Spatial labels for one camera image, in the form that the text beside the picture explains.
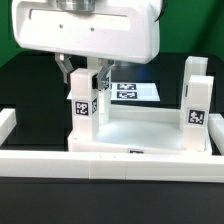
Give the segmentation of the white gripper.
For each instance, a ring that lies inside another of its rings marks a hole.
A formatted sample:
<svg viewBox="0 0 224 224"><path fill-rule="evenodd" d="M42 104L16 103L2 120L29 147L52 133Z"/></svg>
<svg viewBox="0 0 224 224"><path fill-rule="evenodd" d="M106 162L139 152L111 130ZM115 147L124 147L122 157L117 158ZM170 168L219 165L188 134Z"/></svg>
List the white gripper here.
<svg viewBox="0 0 224 224"><path fill-rule="evenodd" d="M157 56L163 10L164 0L93 0L87 10L73 0L13 0L12 24L19 46L56 53L66 84L71 55L99 58L102 90L113 60L145 64Z"/></svg>

